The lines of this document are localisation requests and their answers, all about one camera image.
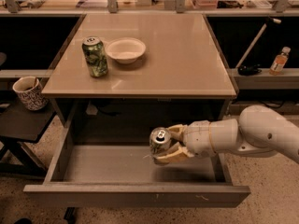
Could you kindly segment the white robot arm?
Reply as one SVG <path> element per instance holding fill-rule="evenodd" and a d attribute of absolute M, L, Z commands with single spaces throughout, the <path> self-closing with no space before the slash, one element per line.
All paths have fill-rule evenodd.
<path fill-rule="evenodd" d="M 243 157 L 280 153 L 299 163 L 299 128 L 268 107 L 252 105 L 238 119 L 158 127 L 150 134 L 149 148 L 151 157 L 160 165 L 220 153 Z"/>

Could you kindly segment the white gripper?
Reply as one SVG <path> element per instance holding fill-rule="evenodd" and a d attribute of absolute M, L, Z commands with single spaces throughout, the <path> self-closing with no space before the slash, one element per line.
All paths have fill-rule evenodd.
<path fill-rule="evenodd" d="M 195 121 L 188 127 L 184 124 L 177 124 L 167 128 L 171 138 L 177 140 L 170 148 L 162 148 L 153 154 L 153 160 L 158 165 L 185 161 L 193 158 L 213 157 L 215 151 L 211 145 L 210 122 Z"/>

